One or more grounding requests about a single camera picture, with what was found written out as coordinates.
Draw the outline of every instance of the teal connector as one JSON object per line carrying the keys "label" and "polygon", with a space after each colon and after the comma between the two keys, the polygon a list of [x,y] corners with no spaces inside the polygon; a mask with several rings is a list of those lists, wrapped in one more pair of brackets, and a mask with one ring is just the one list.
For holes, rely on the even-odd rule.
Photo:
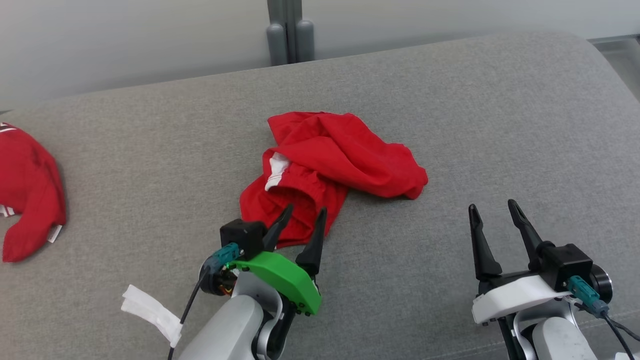
{"label": "teal connector", "polygon": [[566,288],[575,295],[589,309],[595,317],[601,318],[602,313],[609,312],[606,302],[600,300],[598,294],[589,284],[579,276],[571,276],[566,283]]}
{"label": "teal connector", "polygon": [[240,257],[240,248],[236,243],[229,243],[228,245],[222,247],[222,249],[213,253],[213,255],[209,256],[207,260],[205,260],[202,265],[203,268],[209,267],[209,273],[213,274],[219,272],[220,269],[231,261]]}

